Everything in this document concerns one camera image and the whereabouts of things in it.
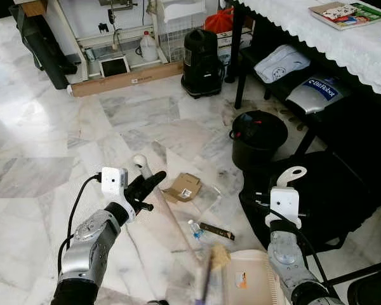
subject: magazine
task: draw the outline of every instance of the magazine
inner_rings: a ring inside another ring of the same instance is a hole
[[[351,29],[353,27],[360,27],[381,21],[380,10],[376,10],[361,3],[352,3],[350,6],[352,6],[354,10],[348,10],[347,5],[340,2],[332,2],[325,5],[313,6],[309,9],[313,17],[338,30]],[[345,11],[349,14],[341,17],[338,15],[338,13],[342,14],[342,12]],[[332,16],[331,12],[336,12],[334,15],[336,18],[332,19],[329,17]]]

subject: label sticker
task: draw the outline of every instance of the label sticker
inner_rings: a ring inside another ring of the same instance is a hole
[[[242,272],[236,272],[236,287],[238,289],[247,289],[247,274]]]
[[[188,190],[188,189],[184,189],[182,191],[182,193],[179,194],[179,196],[181,196],[183,199],[186,199],[188,198],[190,195],[192,194],[192,191]]]
[[[312,87],[316,91],[320,92],[320,94],[322,94],[326,100],[331,100],[333,97],[338,95],[336,90],[327,84],[318,81],[317,79],[308,80],[306,83],[304,83],[304,86]]]

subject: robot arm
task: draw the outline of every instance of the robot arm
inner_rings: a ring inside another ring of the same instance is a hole
[[[152,205],[142,202],[166,177],[159,172],[148,179],[138,176],[127,186],[127,171],[103,168],[102,192],[111,202],[75,230],[71,247],[62,260],[62,270],[51,305],[93,305],[107,267],[107,256],[121,226],[133,221]]]
[[[295,166],[279,176],[277,186],[271,189],[271,210],[281,214],[300,228],[298,218],[299,194],[289,181],[305,175],[306,169]],[[281,288],[292,305],[342,305],[332,298],[318,279],[305,267],[297,236],[290,224],[270,213],[266,219],[270,227],[271,242],[268,246],[269,262],[279,276]]]

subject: book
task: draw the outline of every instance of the book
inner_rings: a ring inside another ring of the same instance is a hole
[[[344,3],[332,2],[324,5],[313,6],[309,9],[313,17],[338,30],[346,30],[351,29],[353,27],[361,27],[364,25],[374,24],[375,22],[381,21],[380,10],[376,10],[375,8],[371,8],[361,3],[352,3],[350,5],[355,7],[356,11],[354,13],[338,17],[336,19],[325,17],[323,14],[326,11],[333,11],[333,9],[345,6]]]

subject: black trash bin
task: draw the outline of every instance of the black trash bin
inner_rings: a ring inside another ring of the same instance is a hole
[[[275,115],[264,111],[248,111],[234,121],[232,159],[243,171],[269,162],[288,137],[288,129]]]

